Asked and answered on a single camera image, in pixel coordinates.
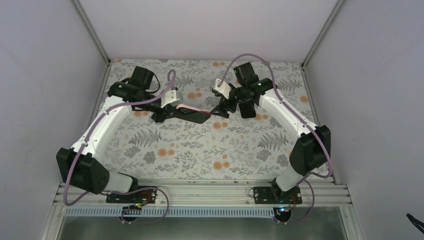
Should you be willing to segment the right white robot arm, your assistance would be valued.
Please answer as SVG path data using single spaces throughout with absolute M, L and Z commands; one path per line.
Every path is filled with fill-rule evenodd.
M 251 63 L 233 69 L 239 87 L 217 78 L 212 82 L 212 92 L 220 97 L 212 115 L 228 118 L 229 113 L 239 110 L 243 119 L 256 117 L 255 107 L 266 110 L 288 133 L 297 140 L 289 156 L 289 165 L 282 175 L 272 182 L 271 198 L 278 204 L 290 197 L 290 191 L 303 182 L 312 170 L 328 163 L 332 173 L 330 157 L 331 131 L 318 126 L 304 117 L 282 95 L 274 77 L 260 79 Z

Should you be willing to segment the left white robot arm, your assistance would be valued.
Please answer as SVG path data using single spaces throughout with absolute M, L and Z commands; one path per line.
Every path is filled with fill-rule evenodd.
M 148 91 L 155 74 L 143 67 L 135 67 L 132 76 L 115 82 L 107 92 L 104 104 L 81 138 L 70 148 L 61 148 L 56 154 L 60 174 L 65 183 L 63 195 L 70 187 L 76 187 L 85 194 L 119 192 L 124 201 L 131 203 L 139 197 L 135 179 L 119 172 L 106 169 L 100 158 L 108 142 L 121 122 L 136 108 L 154 113 L 169 113 L 178 101 L 174 88 L 176 71 L 167 74 L 166 88 L 156 95 Z

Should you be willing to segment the black phone pink case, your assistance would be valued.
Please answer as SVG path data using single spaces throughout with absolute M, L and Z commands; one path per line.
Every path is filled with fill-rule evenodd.
M 199 111 L 189 110 L 187 112 L 183 112 L 182 114 L 178 114 L 175 118 L 188 121 L 191 123 L 203 124 L 210 117 L 211 117 L 211 114 L 209 112 L 199 112 Z

